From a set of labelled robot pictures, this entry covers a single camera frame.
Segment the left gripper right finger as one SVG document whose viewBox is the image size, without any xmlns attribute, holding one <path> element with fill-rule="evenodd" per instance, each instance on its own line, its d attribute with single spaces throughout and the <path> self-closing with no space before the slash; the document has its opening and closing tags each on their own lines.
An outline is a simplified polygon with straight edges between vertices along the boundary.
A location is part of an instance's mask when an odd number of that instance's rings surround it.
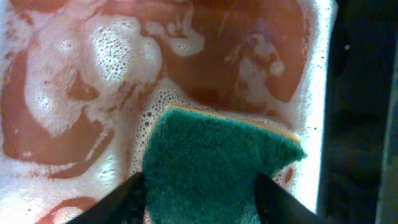
<svg viewBox="0 0 398 224">
<path fill-rule="evenodd" d="M 261 224 L 325 223 L 266 175 L 257 175 L 254 198 Z"/>
</svg>

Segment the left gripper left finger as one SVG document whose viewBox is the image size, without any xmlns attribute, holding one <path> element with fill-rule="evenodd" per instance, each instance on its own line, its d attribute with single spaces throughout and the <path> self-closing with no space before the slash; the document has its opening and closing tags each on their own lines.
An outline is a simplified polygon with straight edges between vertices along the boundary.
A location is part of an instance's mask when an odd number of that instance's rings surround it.
<svg viewBox="0 0 398 224">
<path fill-rule="evenodd" d="M 144 174 L 138 172 L 68 224 L 143 224 Z"/>
</svg>

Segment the green scrubbing sponge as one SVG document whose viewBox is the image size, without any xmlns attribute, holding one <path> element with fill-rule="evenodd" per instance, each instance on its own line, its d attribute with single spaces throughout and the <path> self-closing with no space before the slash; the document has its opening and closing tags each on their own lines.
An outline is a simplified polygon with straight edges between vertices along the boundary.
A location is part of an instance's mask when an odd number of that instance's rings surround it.
<svg viewBox="0 0 398 224">
<path fill-rule="evenodd" d="M 229 118 L 171 106 L 143 159 L 152 223 L 259 223 L 258 174 L 274 177 L 306 153 L 293 139 Z"/>
</svg>

